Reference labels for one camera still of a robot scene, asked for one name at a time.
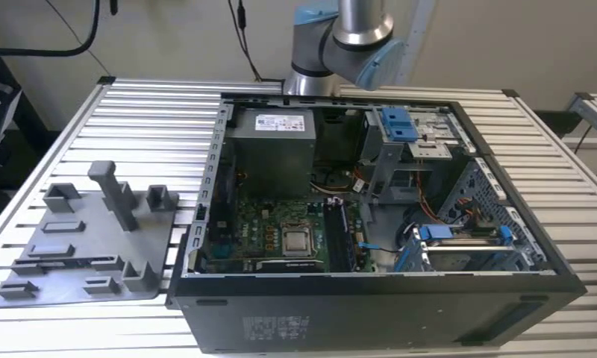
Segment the sticker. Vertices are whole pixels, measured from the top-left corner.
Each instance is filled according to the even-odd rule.
[[[305,339],[309,326],[307,315],[243,317],[245,340],[271,341]]]
[[[354,192],[359,192],[359,190],[362,190],[362,187],[365,185],[365,182],[362,179],[355,179],[355,183],[354,186],[351,187]]]
[[[305,120],[302,116],[259,114],[255,120],[255,131],[305,132]]]

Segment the power supply label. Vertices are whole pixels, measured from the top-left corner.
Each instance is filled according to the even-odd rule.
[[[302,116],[259,114],[255,121],[255,131],[305,132],[305,120]]]

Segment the green circuit board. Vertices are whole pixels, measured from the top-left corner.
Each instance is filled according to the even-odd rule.
[[[327,242],[323,227],[321,202],[270,201],[239,198],[237,220],[234,222],[235,240],[229,251],[215,245],[210,250],[210,271],[247,272],[253,264],[261,260],[307,259],[322,261],[329,271]],[[363,235],[357,203],[346,206],[346,217],[351,237]],[[285,229],[299,229],[309,232],[309,254],[286,257],[282,248],[282,232]],[[370,271],[366,263],[357,271]]]

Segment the white wall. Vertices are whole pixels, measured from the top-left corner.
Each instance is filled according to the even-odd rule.
[[[90,0],[51,0],[79,38],[91,21]],[[245,0],[247,43],[263,77],[282,78],[291,57],[293,8],[305,0]],[[394,35],[406,36],[413,0],[390,0]],[[118,77],[250,81],[225,0],[119,0],[103,18],[91,51]],[[0,0],[0,46],[73,48],[75,40],[43,0]],[[45,123],[61,129],[102,69],[86,54],[17,58],[6,63]]]
[[[510,88],[562,110],[597,92],[597,0],[437,0],[410,84]]]

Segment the motherboard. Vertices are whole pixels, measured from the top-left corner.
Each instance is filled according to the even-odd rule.
[[[370,271],[355,202],[238,198],[231,239],[211,243],[207,272]]]

